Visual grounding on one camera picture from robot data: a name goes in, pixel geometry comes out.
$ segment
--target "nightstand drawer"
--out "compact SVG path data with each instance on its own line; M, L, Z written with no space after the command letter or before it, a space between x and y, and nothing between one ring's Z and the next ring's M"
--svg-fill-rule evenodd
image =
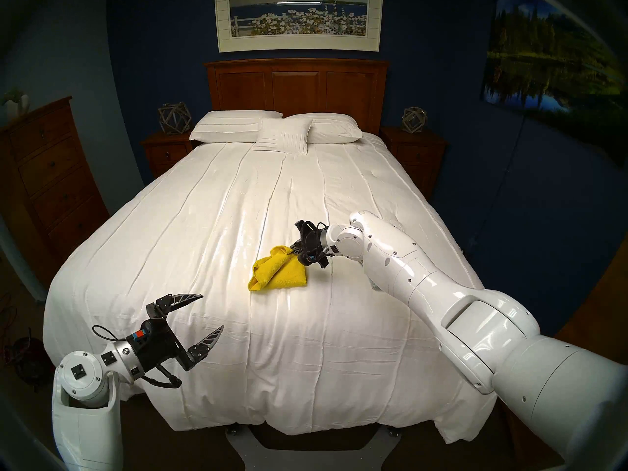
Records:
M155 175L155 178L157 178L165 174L168 170L170 170L174 166L175 166L174 163L160 163L159 165L155 165L155 168L153 169L153 175Z
M402 163L401 166L410 176L412 182L419 188L426 199L432 195L434 184L434 176L436 174L434 166L431 163L408 164Z
M155 165L160 163L176 163L188 154L183 143L154 145L148 148L151 160Z
M442 146L415 146L401 144L397 147L397 160L407 163L437 163L443 155Z

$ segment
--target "wooden headboard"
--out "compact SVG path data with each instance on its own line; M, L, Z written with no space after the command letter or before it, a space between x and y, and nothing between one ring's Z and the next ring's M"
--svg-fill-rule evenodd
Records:
M210 62L212 107L267 109L284 118L335 112L379 134L388 62L335 58L273 58Z

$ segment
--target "flower painting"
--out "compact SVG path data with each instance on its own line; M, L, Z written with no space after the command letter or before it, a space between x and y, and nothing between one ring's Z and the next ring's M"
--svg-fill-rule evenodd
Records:
M231 37L367 34L369 0L229 0Z

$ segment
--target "potted plant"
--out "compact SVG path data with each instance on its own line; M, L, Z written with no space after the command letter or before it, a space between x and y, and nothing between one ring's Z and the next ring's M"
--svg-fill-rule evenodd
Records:
M17 87L14 87L9 92L4 93L2 104L6 109L6 117L9 121L28 112L28 96L24 94L24 91L20 91Z

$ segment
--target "white pillow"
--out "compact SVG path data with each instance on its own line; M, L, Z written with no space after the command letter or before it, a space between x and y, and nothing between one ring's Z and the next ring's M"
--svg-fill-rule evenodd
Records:
M210 111L196 124L191 140L204 143L244 142L253 143L258 138L262 118L281 118L276 111L254 109Z
M308 152L307 138L311 124L310 118L264 118L258 140L252 149L305 155Z
M351 143L362 138L355 119L340 113L295 114L290 118L311 118L308 143Z

